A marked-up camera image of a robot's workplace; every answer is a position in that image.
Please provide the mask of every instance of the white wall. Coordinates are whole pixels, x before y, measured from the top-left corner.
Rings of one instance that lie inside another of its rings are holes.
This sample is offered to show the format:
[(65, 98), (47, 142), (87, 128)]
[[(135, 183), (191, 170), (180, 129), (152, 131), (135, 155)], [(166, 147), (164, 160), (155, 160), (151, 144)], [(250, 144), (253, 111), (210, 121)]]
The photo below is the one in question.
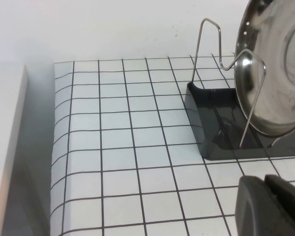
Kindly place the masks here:
[[(0, 0), (0, 60), (185, 56), (194, 54), (204, 17), (220, 24), (230, 53), (247, 2)], [(216, 53), (217, 33), (207, 29), (201, 53)]]
[[(17, 157), (24, 158), (49, 218), (54, 128), (53, 62), (194, 55), (201, 20), (235, 49), (248, 0), (0, 0), (0, 61), (27, 65), (29, 85)], [(217, 53), (205, 27), (200, 54)]]

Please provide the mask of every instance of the gray surface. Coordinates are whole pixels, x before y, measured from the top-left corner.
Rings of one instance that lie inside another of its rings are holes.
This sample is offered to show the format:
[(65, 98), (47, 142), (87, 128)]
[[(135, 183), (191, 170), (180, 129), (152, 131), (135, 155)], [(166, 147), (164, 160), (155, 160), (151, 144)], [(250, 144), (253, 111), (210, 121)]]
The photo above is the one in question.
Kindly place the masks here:
[(29, 169), (29, 178), (42, 204), (44, 217), (49, 222), (55, 123), (54, 65), (52, 62), (27, 64), (27, 71), (29, 83), (15, 161), (25, 162)]

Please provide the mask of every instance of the black grid line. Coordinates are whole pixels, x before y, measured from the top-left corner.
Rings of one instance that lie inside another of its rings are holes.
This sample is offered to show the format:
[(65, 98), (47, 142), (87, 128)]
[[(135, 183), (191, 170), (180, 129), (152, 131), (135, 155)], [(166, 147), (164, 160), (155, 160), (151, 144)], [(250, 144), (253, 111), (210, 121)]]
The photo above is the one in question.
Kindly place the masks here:
[[(233, 186), (221, 186), (216, 187), (215, 189), (226, 189), (226, 188), (238, 188), (238, 185)], [(166, 190), (166, 191), (157, 191), (157, 192), (147, 192), (147, 193), (131, 193), (131, 194), (121, 194), (121, 195), (107, 195), (103, 197), (89, 197), (89, 198), (75, 198), (65, 201), (64, 203), (61, 203), (60, 205), (56, 206), (53, 211), (51, 212), (50, 216), (53, 215), (53, 213), (64, 204), (67, 204), (69, 202), (75, 202), (75, 201), (81, 201), (81, 200), (94, 200), (94, 199), (103, 199), (103, 198), (120, 198), (120, 197), (131, 197), (131, 196), (140, 196), (140, 195), (151, 195), (151, 194), (163, 194), (163, 193), (176, 193), (176, 192), (192, 192), (192, 191), (199, 191), (199, 190), (213, 190), (213, 187), (207, 187), (207, 188), (191, 188), (191, 189), (182, 189), (182, 190)]]
[(186, 222), (185, 213), (184, 213), (183, 206), (182, 206), (181, 197), (180, 197), (180, 194), (179, 194), (179, 191), (178, 191), (178, 185), (177, 185), (177, 181), (176, 181), (176, 177), (175, 177), (174, 168), (173, 168), (173, 165), (172, 165), (171, 155), (169, 153), (169, 149), (168, 149), (168, 145), (167, 145), (167, 141), (166, 141), (164, 127), (162, 125), (162, 119), (161, 119), (160, 111), (158, 110), (158, 105), (157, 105), (157, 101), (156, 101), (156, 96), (155, 96), (155, 92), (154, 92), (154, 88), (153, 88), (153, 84), (152, 84), (150, 71), (149, 71), (149, 68), (148, 68), (148, 60), (147, 59), (146, 59), (146, 64), (147, 64), (147, 72), (148, 72), (149, 80), (150, 80), (151, 86), (152, 86), (152, 92), (153, 92), (153, 95), (154, 95), (154, 101), (155, 101), (155, 105), (156, 105), (156, 109), (157, 109), (157, 113), (158, 113), (158, 118), (159, 118), (159, 122), (161, 124), (161, 129), (162, 129), (162, 133), (163, 133), (163, 137), (164, 137), (164, 142), (165, 142), (165, 147), (166, 147), (166, 151), (167, 151), (167, 155), (168, 155), (168, 160), (169, 160), (171, 170), (172, 170), (172, 174), (173, 174), (173, 178), (174, 178), (174, 183), (175, 183), (175, 187), (176, 187), (176, 191), (177, 191), (179, 205), (180, 205), (180, 208), (181, 208), (182, 218), (184, 219), (187, 235), (190, 236), (189, 230), (188, 230), (188, 225), (187, 225), (187, 222)]
[[(125, 71), (124, 71), (123, 60), (121, 60), (121, 62), (122, 62), (122, 68), (123, 68), (124, 83), (126, 84), (126, 74), (125, 74)], [(135, 140), (134, 140), (132, 119), (131, 119), (131, 113), (130, 113), (130, 103), (129, 103), (129, 97), (128, 97), (128, 89), (127, 89), (126, 85), (125, 85), (125, 89), (126, 89), (127, 103), (128, 103), (128, 110), (129, 110), (128, 112), (129, 112), (129, 119), (130, 119), (130, 128), (131, 128), (132, 144), (133, 144), (133, 151), (134, 151), (134, 160), (135, 160), (136, 169), (137, 169), (138, 168), (137, 152), (136, 152), (136, 149), (135, 149)], [(145, 214), (144, 214), (144, 206), (143, 206), (143, 198), (142, 198), (142, 190), (141, 190), (139, 170), (137, 170), (137, 178), (138, 178), (138, 186), (139, 186), (139, 195), (140, 195), (140, 203), (141, 203), (141, 211), (142, 211), (142, 218), (143, 218), (144, 233), (145, 233), (145, 236), (148, 236), (147, 226), (146, 226), (146, 217), (145, 217)]]
[[(206, 81), (221, 81), (221, 80), (224, 80), (224, 79), (213, 79), (213, 80), (206, 80)], [(186, 81), (186, 80), (177, 80), (177, 82), (189, 82), (189, 81)], [(155, 81), (155, 82), (152, 82), (152, 83), (153, 84), (162, 84), (162, 83), (165, 83), (166, 84), (166, 83), (175, 83), (175, 81)], [(107, 84), (102, 84), (102, 85), (124, 85), (124, 84), (125, 83), (107, 83)], [(150, 82), (130, 82), (130, 83), (126, 83), (126, 84), (127, 85), (141, 85), (141, 84), (150, 84)], [(98, 84), (75, 84), (73, 86), (89, 86), (89, 85), (90, 86), (97, 86)], [(64, 89), (66, 89), (68, 87), (71, 87), (71, 85), (67, 85), (65, 87), (60, 88), (59, 90), (56, 91), (56, 94), (58, 92), (60, 92), (61, 90), (64, 90)]]
[[(160, 109), (159, 111), (181, 111), (181, 110), (185, 110), (184, 108), (175, 108), (175, 109)], [(118, 112), (102, 112), (101, 114), (115, 114), (115, 113), (126, 113), (128, 111), (118, 111)], [(156, 110), (144, 110), (144, 111), (130, 111), (130, 112), (156, 112)], [(72, 113), (71, 115), (95, 115), (95, 114), (99, 114), (98, 112), (90, 112), (90, 113)], [(69, 117), (69, 115), (66, 115), (62, 118), (60, 118), (56, 123), (55, 126), (64, 118)]]
[[(290, 159), (295, 159), (295, 157), (282, 157), (279, 160), (290, 160)], [(268, 162), (268, 159), (254, 159), (254, 160), (240, 160), (240, 163), (246, 163), (246, 162)], [(236, 161), (225, 161), (225, 162), (212, 162), (212, 163), (206, 163), (207, 165), (219, 165), (219, 164), (235, 164), (237, 163)], [(179, 165), (173, 165), (173, 167), (183, 167), (183, 166), (204, 166), (204, 163), (192, 163), (192, 164), (179, 164)], [(88, 174), (88, 173), (100, 173), (100, 172), (119, 172), (119, 171), (136, 171), (136, 170), (151, 170), (151, 169), (163, 169), (163, 168), (170, 168), (171, 166), (153, 166), (153, 167), (138, 167), (138, 168), (129, 168), (129, 169), (111, 169), (111, 170), (102, 170), (102, 171), (82, 171), (82, 172), (73, 172), (70, 174), (67, 174), (65, 176), (63, 176), (62, 178), (60, 178), (59, 180), (57, 180), (51, 187), (51, 189), (53, 189), (53, 187), (59, 183), (61, 180), (63, 180), (65, 177), (68, 176), (72, 176), (72, 175), (78, 175), (78, 174)]]
[[(164, 127), (186, 127), (186, 126), (190, 126), (190, 124), (177, 124), (177, 125), (164, 125)], [(161, 128), (161, 126), (149, 126), (149, 127), (133, 127), (133, 129), (152, 129), (152, 128)], [(81, 130), (72, 130), (70, 131), (70, 133), (77, 133), (77, 132), (98, 132), (98, 131), (113, 131), (113, 130), (127, 130), (127, 129), (131, 129), (130, 127), (127, 128), (111, 128), (111, 129), (81, 129)], [(56, 144), (56, 142), (61, 139), (62, 137), (66, 136), (68, 133), (64, 133), (62, 134), (59, 138), (56, 139), (56, 141), (54, 142), (54, 145)]]
[[(192, 70), (193, 68), (183, 68), (183, 69), (174, 69), (174, 70)], [(217, 68), (215, 67), (198, 67), (196, 69), (212, 69), (212, 70), (216, 70)], [(142, 72), (142, 71), (146, 71), (147, 70), (125, 70), (125, 72)], [(151, 69), (150, 71), (171, 71), (171, 69)], [(97, 73), (98, 71), (76, 71), (75, 73)], [(114, 70), (114, 71), (101, 71), (100, 73), (122, 73), (122, 70)], [(59, 77), (56, 77), (55, 80), (57, 79), (61, 79), (67, 75), (72, 74), (72, 72), (66, 73), (64, 75), (61, 75)]]
[(100, 139), (100, 181), (101, 181), (101, 214), (102, 214), (102, 236), (105, 235), (104, 231), (104, 179), (103, 179), (103, 141), (102, 141), (102, 114), (101, 114), (101, 103), (100, 103), (100, 69), (99, 60), (98, 65), (98, 102), (99, 102), (99, 139)]
[[(235, 216), (234, 214), (230, 215), (225, 215), (226, 217), (232, 217)], [(216, 215), (216, 216), (205, 216), (205, 217), (194, 217), (194, 218), (187, 218), (186, 221), (190, 220), (204, 220), (204, 219), (215, 219), (215, 218), (222, 218), (222, 215)], [(184, 219), (175, 219), (175, 220), (162, 220), (162, 221), (152, 221), (152, 222), (146, 222), (147, 225), (152, 225), (152, 224), (159, 224), (159, 223), (171, 223), (171, 222), (180, 222), (184, 221)], [(129, 226), (139, 226), (143, 225), (143, 223), (135, 223), (135, 224), (126, 224), (126, 225), (112, 225), (112, 226), (105, 226), (105, 229), (111, 229), (111, 228), (120, 228), (120, 227), (129, 227)], [(85, 229), (75, 229), (75, 230), (69, 230), (64, 232), (63, 234), (60, 234), (58, 236), (63, 236), (68, 233), (72, 232), (79, 232), (79, 231), (88, 231), (88, 230), (100, 230), (102, 229), (101, 227), (96, 227), (96, 228), (85, 228)]]
[[(73, 62), (73, 73), (72, 73), (72, 84), (74, 81), (74, 62)], [(71, 88), (71, 99), (73, 94), (73, 86)], [(68, 132), (70, 132), (70, 123), (71, 123), (71, 108), (72, 108), (72, 100), (70, 101), (70, 112), (69, 112), (69, 127)], [(66, 164), (65, 164), (65, 174), (68, 172), (68, 159), (69, 159), (69, 149), (70, 149), (70, 134), (68, 134), (68, 145), (67, 145), (67, 155), (66, 155)], [(67, 187), (67, 178), (64, 179), (64, 193), (63, 193), (63, 202), (65, 202), (65, 194), (66, 194), (66, 187)], [(61, 224), (61, 233), (63, 234), (63, 226), (64, 226), (64, 210), (65, 205), (63, 205), (62, 209), (62, 224)]]
[[(199, 58), (210, 58), (210, 56), (198, 56)], [(189, 57), (172, 57), (172, 59), (183, 59), (183, 58), (189, 58)], [(150, 59), (167, 59), (167, 58), (147, 58), (148, 60)], [(100, 61), (118, 61), (118, 60), (145, 60), (144, 58), (138, 58), (138, 59), (102, 59)], [(84, 61), (98, 61), (98, 60), (76, 60), (76, 62), (84, 62)], [(58, 61), (55, 62), (55, 64), (61, 64), (61, 63), (68, 63), (68, 62), (73, 62), (71, 60), (69, 61)]]
[[(200, 78), (200, 81), (201, 81), (201, 84), (202, 84), (203, 88), (205, 88), (205, 86), (204, 86), (204, 84), (203, 84), (203, 82), (202, 82), (200, 76), (199, 76), (199, 78)], [(223, 216), (224, 223), (225, 223), (225, 225), (226, 225), (226, 228), (227, 228), (228, 234), (229, 234), (229, 236), (232, 236), (231, 231), (230, 231), (230, 228), (229, 228), (229, 226), (228, 226), (228, 224), (227, 224), (227, 221), (226, 221), (226, 218), (225, 218), (225, 215), (224, 215), (223, 209), (222, 209), (222, 205), (221, 205), (221, 203), (220, 203), (220, 200), (218, 199), (218, 196), (217, 196), (217, 193), (216, 193), (216, 188), (214, 187), (213, 180), (212, 180), (211, 175), (210, 175), (210, 172), (209, 172), (209, 170), (208, 170), (208, 168), (207, 168), (207, 164), (206, 164), (206, 162), (205, 162), (205, 160), (204, 160), (203, 157), (202, 157), (202, 160), (203, 160), (203, 164), (204, 164), (204, 166), (205, 166), (205, 168), (206, 168), (206, 172), (207, 172), (207, 175), (208, 175), (208, 177), (209, 177), (210, 183), (211, 183), (211, 185), (212, 185), (212, 188), (213, 188), (213, 191), (214, 191), (215, 198), (216, 198), (216, 200), (217, 200), (218, 206), (219, 206), (220, 211), (221, 211), (221, 213), (222, 213), (222, 216)]]
[[(195, 144), (201, 144), (201, 143), (186, 143), (186, 144), (167, 144), (167, 146), (181, 146), (181, 145), (195, 145)], [(136, 148), (152, 148), (152, 147), (164, 147), (164, 145), (152, 145), (152, 146), (137, 146)], [(129, 148), (133, 148), (133, 147), (112, 147), (112, 148), (103, 148), (103, 150), (115, 150), (115, 149), (129, 149)], [(79, 152), (79, 151), (100, 151), (100, 149), (78, 149), (78, 150), (71, 150), (69, 151), (69, 154), (72, 152)], [(67, 153), (61, 155), (60, 157), (58, 157), (51, 166), (53, 166), (59, 159), (65, 157), (67, 155)], [(295, 157), (281, 157), (279, 159), (275, 159), (275, 160), (287, 160), (287, 159), (295, 159)], [(271, 161), (269, 159), (240, 159), (240, 162), (256, 162), (256, 161)], [(213, 162), (213, 163), (206, 163), (207, 165), (216, 165), (216, 164), (227, 164), (227, 163), (236, 163), (236, 161), (223, 161), (221, 160), (220, 162)]]

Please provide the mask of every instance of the grid pattern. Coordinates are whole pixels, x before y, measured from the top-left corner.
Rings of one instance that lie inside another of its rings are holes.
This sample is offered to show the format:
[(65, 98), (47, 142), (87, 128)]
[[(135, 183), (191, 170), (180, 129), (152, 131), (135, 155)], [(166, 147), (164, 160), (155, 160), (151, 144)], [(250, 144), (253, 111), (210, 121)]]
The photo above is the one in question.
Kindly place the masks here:
[[(200, 156), (183, 102), (193, 62), (55, 64), (52, 236), (236, 236), (242, 175), (275, 174), (295, 184), (295, 156)], [(217, 62), (213, 55), (198, 58), (198, 87), (234, 87), (234, 70)]]

